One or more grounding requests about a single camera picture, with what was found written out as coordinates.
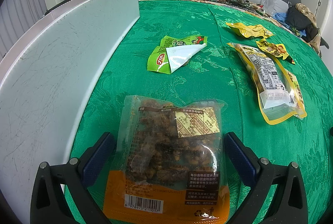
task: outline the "yellow snack package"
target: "yellow snack package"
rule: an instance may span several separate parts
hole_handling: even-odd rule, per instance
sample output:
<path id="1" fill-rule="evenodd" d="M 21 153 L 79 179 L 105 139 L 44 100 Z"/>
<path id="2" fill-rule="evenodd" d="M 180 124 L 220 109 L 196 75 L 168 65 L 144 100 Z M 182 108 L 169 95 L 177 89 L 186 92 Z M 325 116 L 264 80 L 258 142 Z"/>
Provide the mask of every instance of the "yellow snack package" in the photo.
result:
<path id="1" fill-rule="evenodd" d="M 142 224 L 223 224 L 230 193 L 221 110 L 207 100 L 173 103 L 126 96 L 103 212 Z"/>
<path id="2" fill-rule="evenodd" d="M 262 25 L 246 26 L 243 23 L 226 23 L 237 35 L 244 36 L 245 38 L 253 37 L 264 37 L 268 38 L 274 35 L 268 29 Z"/>
<path id="3" fill-rule="evenodd" d="M 287 59 L 292 64 L 295 64 L 294 60 L 291 58 L 291 56 L 288 54 L 286 47 L 284 44 L 272 44 L 267 42 L 265 38 L 261 39 L 260 41 L 255 41 L 258 45 L 258 47 L 269 54 L 272 54 L 273 56 L 280 58 L 282 57 L 283 60 Z"/>
<path id="4" fill-rule="evenodd" d="M 278 124 L 291 116 L 307 116 L 295 75 L 284 69 L 274 56 L 258 48 L 228 43 L 236 49 L 257 87 L 260 111 L 268 124 Z"/>

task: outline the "curtain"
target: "curtain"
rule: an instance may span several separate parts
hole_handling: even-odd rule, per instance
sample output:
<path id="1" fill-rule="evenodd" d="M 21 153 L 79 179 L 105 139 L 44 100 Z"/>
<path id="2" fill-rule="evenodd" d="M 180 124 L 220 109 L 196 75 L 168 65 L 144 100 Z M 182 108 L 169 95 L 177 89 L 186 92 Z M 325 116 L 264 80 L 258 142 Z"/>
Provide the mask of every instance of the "curtain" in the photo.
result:
<path id="1" fill-rule="evenodd" d="M 47 10 L 45 0 L 4 0 L 0 6 L 0 61 Z"/>

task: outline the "metal screw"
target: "metal screw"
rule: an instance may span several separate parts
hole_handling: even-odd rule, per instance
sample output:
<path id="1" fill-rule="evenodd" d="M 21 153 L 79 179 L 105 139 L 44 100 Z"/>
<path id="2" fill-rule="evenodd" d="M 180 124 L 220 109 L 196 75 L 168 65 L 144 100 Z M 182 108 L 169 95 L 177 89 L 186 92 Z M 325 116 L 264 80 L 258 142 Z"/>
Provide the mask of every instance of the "metal screw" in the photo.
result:
<path id="1" fill-rule="evenodd" d="M 71 159 L 69 160 L 69 163 L 70 163 L 71 165 L 75 165 L 77 162 L 79 162 L 79 160 L 78 160 L 76 157 L 73 157 L 73 158 L 71 158 Z"/>
<path id="2" fill-rule="evenodd" d="M 295 169 L 298 168 L 298 164 L 297 164 L 296 162 L 292 162 L 291 165 L 292 165 Z"/>
<path id="3" fill-rule="evenodd" d="M 267 165 L 269 163 L 269 160 L 266 157 L 260 158 L 260 162 L 263 163 L 264 165 Z"/>
<path id="4" fill-rule="evenodd" d="M 39 167 L 40 167 L 41 169 L 45 169 L 46 166 L 47 166 L 47 163 L 46 163 L 46 162 L 42 162 L 42 163 L 39 165 Z"/>

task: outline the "beige garment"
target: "beige garment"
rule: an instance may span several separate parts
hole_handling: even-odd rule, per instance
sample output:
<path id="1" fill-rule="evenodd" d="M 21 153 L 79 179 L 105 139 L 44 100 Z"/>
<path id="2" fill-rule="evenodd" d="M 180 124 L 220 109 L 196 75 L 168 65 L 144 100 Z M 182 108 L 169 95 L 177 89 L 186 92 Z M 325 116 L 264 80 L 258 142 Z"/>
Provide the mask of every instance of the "beige garment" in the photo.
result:
<path id="1" fill-rule="evenodd" d="M 307 18 L 309 18 L 310 21 L 312 22 L 313 26 L 315 28 L 317 28 L 317 20 L 316 20 L 313 13 L 310 11 L 310 9 L 308 7 L 306 7 L 302 3 L 297 3 L 295 5 L 295 7 L 300 13 L 302 13 Z M 317 52 L 317 54 L 320 53 L 320 49 L 319 49 L 319 47 L 320 47 L 320 30 L 318 30 L 318 34 L 309 42 L 309 44 L 313 47 L 313 49 Z"/>

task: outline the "scratched white panel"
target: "scratched white panel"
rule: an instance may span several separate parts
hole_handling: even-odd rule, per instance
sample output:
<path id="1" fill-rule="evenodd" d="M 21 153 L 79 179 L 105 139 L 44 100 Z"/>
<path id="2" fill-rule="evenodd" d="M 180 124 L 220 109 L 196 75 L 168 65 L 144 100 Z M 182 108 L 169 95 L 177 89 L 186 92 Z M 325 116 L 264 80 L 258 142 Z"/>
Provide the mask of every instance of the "scratched white panel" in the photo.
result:
<path id="1" fill-rule="evenodd" d="M 0 189 L 23 224 L 38 165 L 68 160 L 92 90 L 138 0 L 87 0 L 27 45 L 0 83 Z"/>

